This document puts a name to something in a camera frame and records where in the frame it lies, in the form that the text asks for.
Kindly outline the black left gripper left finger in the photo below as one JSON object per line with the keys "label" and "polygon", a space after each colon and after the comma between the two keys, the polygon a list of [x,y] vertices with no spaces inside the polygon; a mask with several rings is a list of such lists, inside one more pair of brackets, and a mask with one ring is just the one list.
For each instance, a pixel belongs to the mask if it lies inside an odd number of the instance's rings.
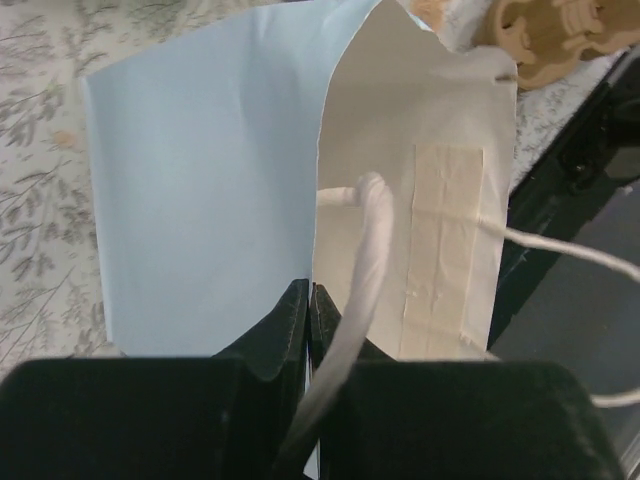
{"label": "black left gripper left finger", "polygon": [[265,479],[304,386],[308,284],[220,353],[28,361],[1,383],[5,479]]}

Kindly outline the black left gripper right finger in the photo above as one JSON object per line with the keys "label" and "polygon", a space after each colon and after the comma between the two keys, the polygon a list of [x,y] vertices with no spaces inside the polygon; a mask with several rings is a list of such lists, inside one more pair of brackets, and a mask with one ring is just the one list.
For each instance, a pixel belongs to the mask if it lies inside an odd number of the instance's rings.
{"label": "black left gripper right finger", "polygon": [[365,341],[322,427],[323,479],[620,479],[578,380],[548,362],[398,361]]}

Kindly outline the light blue paper bag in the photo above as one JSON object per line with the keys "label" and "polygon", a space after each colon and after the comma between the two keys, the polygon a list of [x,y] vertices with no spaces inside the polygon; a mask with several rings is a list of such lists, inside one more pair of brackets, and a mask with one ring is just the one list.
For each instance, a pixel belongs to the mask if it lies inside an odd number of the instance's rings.
{"label": "light blue paper bag", "polygon": [[301,360],[273,478],[620,479],[564,368],[494,358],[517,67],[394,1],[249,9],[82,82],[108,338]]}

